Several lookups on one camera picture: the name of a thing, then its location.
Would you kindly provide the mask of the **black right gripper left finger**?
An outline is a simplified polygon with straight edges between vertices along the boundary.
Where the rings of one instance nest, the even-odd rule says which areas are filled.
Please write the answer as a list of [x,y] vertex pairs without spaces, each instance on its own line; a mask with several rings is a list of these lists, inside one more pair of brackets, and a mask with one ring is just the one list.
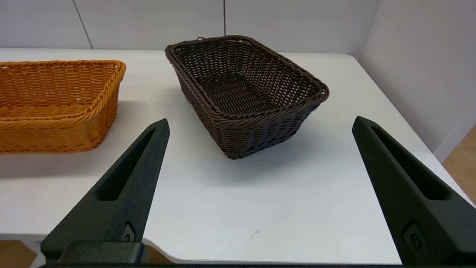
[[41,253],[58,260],[74,242],[141,242],[170,128],[150,124],[46,236]]

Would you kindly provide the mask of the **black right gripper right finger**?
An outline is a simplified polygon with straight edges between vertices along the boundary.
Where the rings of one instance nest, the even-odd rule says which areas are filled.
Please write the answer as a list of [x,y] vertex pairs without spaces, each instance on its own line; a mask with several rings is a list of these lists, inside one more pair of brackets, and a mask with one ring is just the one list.
[[473,205],[374,121],[356,117],[352,134],[401,262],[474,266]]

